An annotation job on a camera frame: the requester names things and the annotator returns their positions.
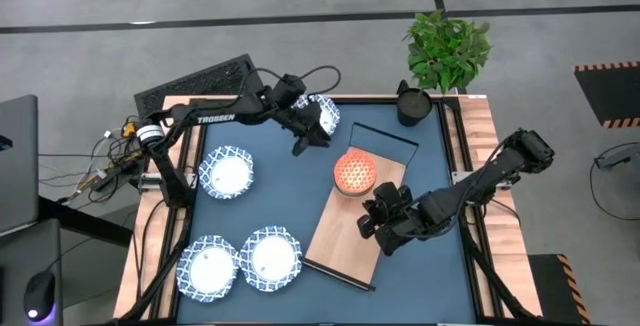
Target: black pot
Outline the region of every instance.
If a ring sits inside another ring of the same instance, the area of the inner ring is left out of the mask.
[[[415,126],[429,115],[433,108],[433,101],[421,89],[411,88],[405,80],[398,86],[398,121],[403,126]]]

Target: computer mouse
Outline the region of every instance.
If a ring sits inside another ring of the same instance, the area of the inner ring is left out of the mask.
[[[24,292],[24,312],[32,321],[44,320],[53,310],[56,278],[49,270],[35,274]]]

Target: floor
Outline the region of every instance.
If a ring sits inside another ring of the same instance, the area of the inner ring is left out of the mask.
[[[640,0],[443,2],[454,16],[491,23],[493,50],[469,93],[489,96],[499,135],[535,129],[557,153],[544,175],[525,176],[513,190],[528,252],[569,257],[594,323],[637,323],[640,227],[595,207],[588,171],[593,157],[640,132],[602,129],[572,68],[640,60]],[[41,152],[88,153],[135,113],[133,94],[242,53],[281,73],[334,64],[343,73],[337,93],[391,93],[410,76],[401,38],[412,11],[436,7],[440,0],[0,0],[0,99],[39,97]],[[155,28],[141,29],[149,21]],[[319,74],[309,86],[324,88],[331,77]],[[41,159],[40,172],[77,172],[86,162]],[[622,166],[597,172],[594,188],[611,211],[640,217],[637,180]],[[70,191],[43,186],[41,194]],[[89,212],[122,222],[136,199],[125,190]],[[74,237],[64,236],[65,248]],[[110,318],[124,257],[98,243],[69,254],[67,324]]]

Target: potted plant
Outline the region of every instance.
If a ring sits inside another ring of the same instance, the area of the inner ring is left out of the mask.
[[[484,66],[491,47],[486,33],[489,24],[442,18],[442,10],[431,15],[416,14],[404,39],[409,44],[409,69],[418,87],[406,81],[398,88],[398,120],[414,126],[431,111],[431,98],[425,89],[440,88],[442,94],[454,87],[464,88]]]

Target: metal clamp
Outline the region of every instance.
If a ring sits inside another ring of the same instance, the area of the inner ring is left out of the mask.
[[[184,177],[187,179],[187,182],[191,186],[192,189],[196,188],[196,174],[195,173],[185,173]],[[148,191],[148,190],[159,190],[160,183],[162,179],[160,177],[159,172],[147,172],[143,173],[140,176],[140,183],[138,184],[138,190]]]
[[[455,185],[458,182],[460,182],[460,181],[464,180],[465,178],[467,178],[472,173],[473,172],[470,172],[470,171],[455,171],[455,172],[452,172],[451,173],[451,181]],[[499,188],[501,190],[510,190],[512,186],[513,186],[513,183],[511,181],[503,181],[503,182],[500,182],[499,184],[497,184],[496,188]]]

